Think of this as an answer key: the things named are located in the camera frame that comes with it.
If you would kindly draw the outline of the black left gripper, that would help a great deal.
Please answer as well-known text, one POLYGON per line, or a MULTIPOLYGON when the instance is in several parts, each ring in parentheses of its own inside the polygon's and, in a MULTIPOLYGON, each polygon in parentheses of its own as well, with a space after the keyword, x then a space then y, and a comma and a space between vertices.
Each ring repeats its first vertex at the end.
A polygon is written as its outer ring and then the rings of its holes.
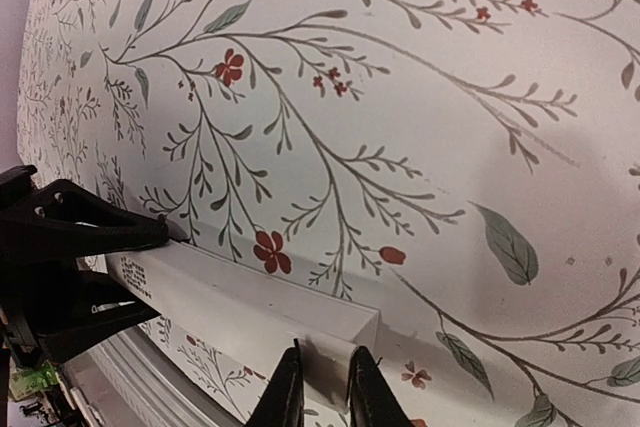
POLYGON ((21 367, 63 364, 159 313, 76 258, 165 245, 165 222, 66 179, 37 189, 33 165, 1 174, 1 336, 21 367))

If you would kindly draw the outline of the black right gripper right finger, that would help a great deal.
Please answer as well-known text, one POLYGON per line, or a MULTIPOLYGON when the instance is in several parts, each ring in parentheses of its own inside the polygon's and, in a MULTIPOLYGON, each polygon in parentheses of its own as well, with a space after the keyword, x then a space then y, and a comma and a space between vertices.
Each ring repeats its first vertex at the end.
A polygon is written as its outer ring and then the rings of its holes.
POLYGON ((357 347, 350 361, 349 410, 355 427, 412 426, 365 346, 357 347))

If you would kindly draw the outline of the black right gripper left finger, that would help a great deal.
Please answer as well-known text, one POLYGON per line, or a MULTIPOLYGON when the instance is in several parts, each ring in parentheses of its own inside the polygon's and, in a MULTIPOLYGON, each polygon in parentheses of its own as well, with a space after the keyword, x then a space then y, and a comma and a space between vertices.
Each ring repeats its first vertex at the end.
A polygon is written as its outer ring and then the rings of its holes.
POLYGON ((302 427, 304 376, 297 339, 286 349, 245 427, 302 427))

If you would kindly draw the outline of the white air conditioner remote control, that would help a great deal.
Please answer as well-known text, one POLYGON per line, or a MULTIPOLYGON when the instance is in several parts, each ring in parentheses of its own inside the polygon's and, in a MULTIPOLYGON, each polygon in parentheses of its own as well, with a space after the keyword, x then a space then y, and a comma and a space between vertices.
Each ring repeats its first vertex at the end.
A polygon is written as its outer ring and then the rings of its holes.
POLYGON ((187 333, 252 370, 275 371, 299 345, 306 396, 348 407, 351 358, 376 342, 378 310, 230 262, 188 244, 112 253, 109 274, 187 333))

